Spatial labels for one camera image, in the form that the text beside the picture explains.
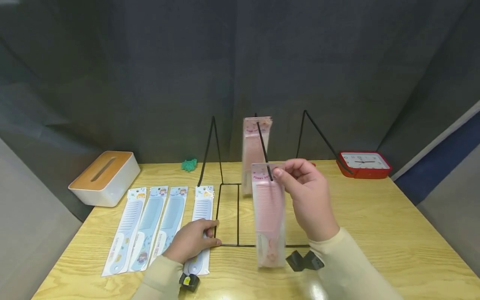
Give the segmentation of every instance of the tissue box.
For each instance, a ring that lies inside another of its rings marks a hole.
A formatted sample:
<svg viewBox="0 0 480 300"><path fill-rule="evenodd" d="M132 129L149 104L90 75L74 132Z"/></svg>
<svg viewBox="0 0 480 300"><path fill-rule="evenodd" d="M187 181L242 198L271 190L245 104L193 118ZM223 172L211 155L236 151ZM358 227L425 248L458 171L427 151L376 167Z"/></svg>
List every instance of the tissue box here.
<svg viewBox="0 0 480 300"><path fill-rule="evenodd" d="M133 152L105 151L68 189L87 205L114 207L138 173Z"/></svg>

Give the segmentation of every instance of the green yarn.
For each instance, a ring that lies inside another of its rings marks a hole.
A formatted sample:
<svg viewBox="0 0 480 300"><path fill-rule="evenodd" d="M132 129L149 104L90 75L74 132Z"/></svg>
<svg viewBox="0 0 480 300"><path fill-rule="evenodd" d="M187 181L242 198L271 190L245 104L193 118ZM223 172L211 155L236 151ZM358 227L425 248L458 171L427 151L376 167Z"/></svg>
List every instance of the green yarn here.
<svg viewBox="0 0 480 300"><path fill-rule="evenodd" d="M196 158L194 158L192 160L185 160L181 164L181 169L185 170L187 172L192 172L196 168L197 168L197 159Z"/></svg>

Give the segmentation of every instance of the packaged comb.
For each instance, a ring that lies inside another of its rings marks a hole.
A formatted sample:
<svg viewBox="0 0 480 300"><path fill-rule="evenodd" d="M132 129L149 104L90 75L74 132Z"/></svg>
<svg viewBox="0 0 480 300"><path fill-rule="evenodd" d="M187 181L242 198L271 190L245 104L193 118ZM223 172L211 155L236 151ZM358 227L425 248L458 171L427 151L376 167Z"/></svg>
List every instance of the packaged comb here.
<svg viewBox="0 0 480 300"><path fill-rule="evenodd" d="M163 213L160 228L156 236L155 247L149 265L161 255L172 243L173 237L181 228L188 187L175 186L170 188L167 206Z"/></svg>
<svg viewBox="0 0 480 300"><path fill-rule="evenodd" d="M242 193L252 193L251 169L253 163L265 162L265 156L258 132L258 124L264 140L265 151L268 149L272 117L254 117L243 119L243 142L242 142Z"/></svg>
<svg viewBox="0 0 480 300"><path fill-rule="evenodd" d="M127 271L146 194L147 188L137 188L127 191L127 203L123 210L117 232L113 237L107 261L103 268L102 277L125 273Z"/></svg>
<svg viewBox="0 0 480 300"><path fill-rule="evenodd" d="M285 187L270 179L267 166L271 171L282 168L281 164L252 164L255 243L258 266L275 268L285 265Z"/></svg>
<svg viewBox="0 0 480 300"><path fill-rule="evenodd" d="M150 188L150 195L133 245L129 272L145 271L148 267L148 261L155 245L155 236L160 225L160 216L165 206L167 191L167 185Z"/></svg>
<svg viewBox="0 0 480 300"><path fill-rule="evenodd" d="M195 204L193 206L192 221L199 219L211 220L213 216L213 185L195 187ZM183 268L185 274L207 275L210 264L210 249L205 249L192 259L189 259Z"/></svg>

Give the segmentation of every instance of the hand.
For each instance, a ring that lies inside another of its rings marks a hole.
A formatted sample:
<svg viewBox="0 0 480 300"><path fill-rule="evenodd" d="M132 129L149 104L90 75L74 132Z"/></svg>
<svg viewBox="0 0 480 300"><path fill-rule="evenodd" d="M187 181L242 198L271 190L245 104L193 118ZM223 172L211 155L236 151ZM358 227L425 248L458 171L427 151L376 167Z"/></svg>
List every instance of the hand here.
<svg viewBox="0 0 480 300"><path fill-rule="evenodd" d="M177 232L170 246L163 252L163 256L184 264L203 249L220 246L222 242L213 238L213 228L218 224L218 220L205 219L188 223Z"/></svg>
<svg viewBox="0 0 480 300"><path fill-rule="evenodd" d="M328 182L316 167L295 158L285 162L284 170L275 168L273 175L292 196L295 218L310 240L329 240L338 233Z"/></svg>

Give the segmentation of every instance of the alarm clock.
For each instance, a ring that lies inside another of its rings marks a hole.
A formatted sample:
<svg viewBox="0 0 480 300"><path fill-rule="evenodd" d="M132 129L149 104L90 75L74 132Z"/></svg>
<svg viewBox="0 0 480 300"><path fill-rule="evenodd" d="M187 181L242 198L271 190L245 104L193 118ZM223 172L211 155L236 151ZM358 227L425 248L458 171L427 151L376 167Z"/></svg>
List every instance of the alarm clock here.
<svg viewBox="0 0 480 300"><path fill-rule="evenodd" d="M378 152L342 151L336 161L342 174L358 179L383 179L390 174L392 167Z"/></svg>

